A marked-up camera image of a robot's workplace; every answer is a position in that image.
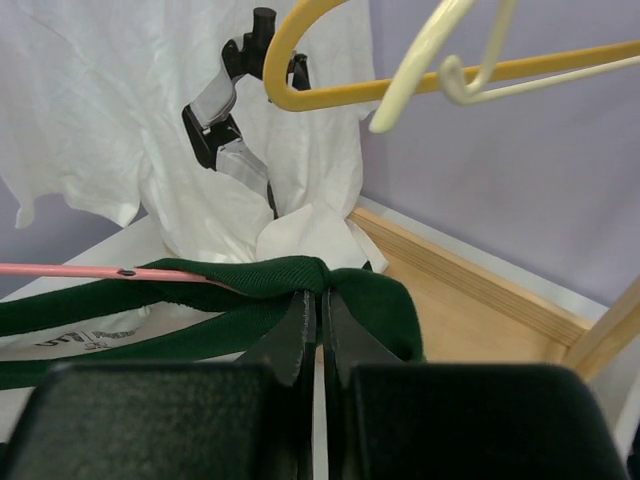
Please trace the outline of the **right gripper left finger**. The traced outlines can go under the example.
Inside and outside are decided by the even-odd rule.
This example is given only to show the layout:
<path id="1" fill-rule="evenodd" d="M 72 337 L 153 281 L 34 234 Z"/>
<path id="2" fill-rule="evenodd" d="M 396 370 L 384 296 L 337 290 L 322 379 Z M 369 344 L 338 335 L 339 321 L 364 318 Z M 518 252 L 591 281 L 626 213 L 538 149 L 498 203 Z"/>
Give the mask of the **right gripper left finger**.
<path id="1" fill-rule="evenodd" d="M 232 362 L 67 364 L 29 399 L 5 479 L 309 479 L 313 297 Z"/>

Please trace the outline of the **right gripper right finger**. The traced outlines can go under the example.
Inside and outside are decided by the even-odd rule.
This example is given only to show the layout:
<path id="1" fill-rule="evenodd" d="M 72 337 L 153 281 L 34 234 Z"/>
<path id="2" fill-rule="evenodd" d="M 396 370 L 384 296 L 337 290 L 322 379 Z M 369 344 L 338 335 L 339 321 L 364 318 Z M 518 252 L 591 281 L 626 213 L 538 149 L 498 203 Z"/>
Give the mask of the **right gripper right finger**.
<path id="1" fill-rule="evenodd" d="M 589 388 L 552 364 L 405 362 L 324 296 L 332 479 L 623 479 Z"/>

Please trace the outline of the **dark green t shirt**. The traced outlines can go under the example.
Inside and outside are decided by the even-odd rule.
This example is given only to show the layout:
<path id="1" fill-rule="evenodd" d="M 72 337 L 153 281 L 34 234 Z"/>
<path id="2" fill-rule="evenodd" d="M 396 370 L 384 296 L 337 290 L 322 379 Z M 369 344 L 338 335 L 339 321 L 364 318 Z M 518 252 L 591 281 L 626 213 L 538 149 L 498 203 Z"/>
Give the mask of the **dark green t shirt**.
<path id="1" fill-rule="evenodd" d="M 1 332 L 26 334 L 137 310 L 160 302 L 210 313 L 199 325 L 173 334 L 86 355 L 92 361 L 197 361 L 244 351 L 284 317 L 293 296 L 337 293 L 371 335 L 403 361 L 420 361 L 419 318 L 406 287 L 368 269 L 329 269 L 315 257 L 214 264 L 165 258 L 151 269 L 177 270 L 208 283 L 99 280 L 10 301 L 1 306 Z"/>

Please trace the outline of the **pink hanger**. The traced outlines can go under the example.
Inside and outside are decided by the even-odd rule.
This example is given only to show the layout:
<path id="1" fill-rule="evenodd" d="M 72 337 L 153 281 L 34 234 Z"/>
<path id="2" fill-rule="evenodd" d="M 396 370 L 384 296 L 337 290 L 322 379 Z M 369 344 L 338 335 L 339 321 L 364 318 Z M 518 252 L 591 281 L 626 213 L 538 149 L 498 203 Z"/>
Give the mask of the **pink hanger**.
<path id="1" fill-rule="evenodd" d="M 233 288 L 205 276 L 176 270 L 116 268 L 74 265 L 2 263 L 1 274 L 51 278 L 91 278 L 128 281 L 210 284 L 229 291 Z"/>

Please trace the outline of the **yellow hanger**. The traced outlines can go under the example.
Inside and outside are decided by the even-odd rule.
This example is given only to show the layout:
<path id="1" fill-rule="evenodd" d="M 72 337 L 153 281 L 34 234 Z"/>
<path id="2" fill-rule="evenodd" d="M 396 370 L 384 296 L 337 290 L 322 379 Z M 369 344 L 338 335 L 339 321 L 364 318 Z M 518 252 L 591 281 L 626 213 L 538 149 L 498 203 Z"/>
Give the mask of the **yellow hanger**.
<path id="1" fill-rule="evenodd" d="M 381 100 L 387 90 L 398 93 L 402 80 L 409 81 L 408 93 L 410 95 L 431 93 L 440 88 L 438 74 L 428 71 L 430 62 L 420 60 L 414 67 L 401 66 L 393 79 L 306 91 L 291 89 L 288 86 L 286 74 L 294 48 L 316 21 L 341 4 L 340 1 L 299 1 L 282 21 L 268 47 L 263 68 L 264 87 L 268 98 L 275 105 L 286 111 L 302 112 L 366 103 Z M 501 61 L 495 65 L 489 75 L 489 80 L 491 82 L 515 80 L 583 67 L 595 67 L 627 60 L 638 55 L 639 42 L 633 40 Z"/>

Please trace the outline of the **white t shirt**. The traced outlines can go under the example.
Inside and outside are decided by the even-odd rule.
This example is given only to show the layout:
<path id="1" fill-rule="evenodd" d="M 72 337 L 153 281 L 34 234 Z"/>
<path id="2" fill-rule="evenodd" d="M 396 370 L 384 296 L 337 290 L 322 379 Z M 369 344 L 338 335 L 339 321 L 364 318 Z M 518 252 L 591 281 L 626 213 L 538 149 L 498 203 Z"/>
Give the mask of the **white t shirt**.
<path id="1" fill-rule="evenodd" d="M 291 113 L 252 76 L 233 114 L 273 190 L 201 167 L 181 118 L 248 32 L 251 1 L 5 1 L 1 229 L 44 216 L 43 240 L 89 234 L 58 201 L 125 227 L 140 210 L 174 255 L 242 263 L 309 255 L 332 269 L 387 262 L 349 220 L 363 183 L 366 105 Z"/>

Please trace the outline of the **cream hanger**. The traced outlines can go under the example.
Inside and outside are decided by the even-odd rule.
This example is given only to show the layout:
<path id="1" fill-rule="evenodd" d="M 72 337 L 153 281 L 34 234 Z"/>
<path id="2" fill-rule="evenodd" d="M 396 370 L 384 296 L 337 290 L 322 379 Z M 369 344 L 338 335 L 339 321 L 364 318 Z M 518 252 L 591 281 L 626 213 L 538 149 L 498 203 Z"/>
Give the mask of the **cream hanger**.
<path id="1" fill-rule="evenodd" d="M 472 1 L 440 2 L 414 39 L 391 80 L 370 122 L 369 130 L 371 132 L 386 133 L 395 126 L 410 97 L 416 91 L 424 71 L 473 5 Z M 592 66 L 577 69 L 567 65 L 569 54 L 563 52 L 560 54 L 562 65 L 552 69 L 553 76 L 487 90 L 485 86 L 498 68 L 498 60 L 515 8 L 514 1 L 499 3 L 482 62 L 472 80 L 465 79 L 463 64 L 458 56 L 449 55 L 441 62 L 437 72 L 437 81 L 440 91 L 450 102 L 460 106 L 486 103 L 503 97 L 522 95 L 609 73 L 639 63 L 639 57 L 635 55 L 620 60 L 597 60 Z"/>

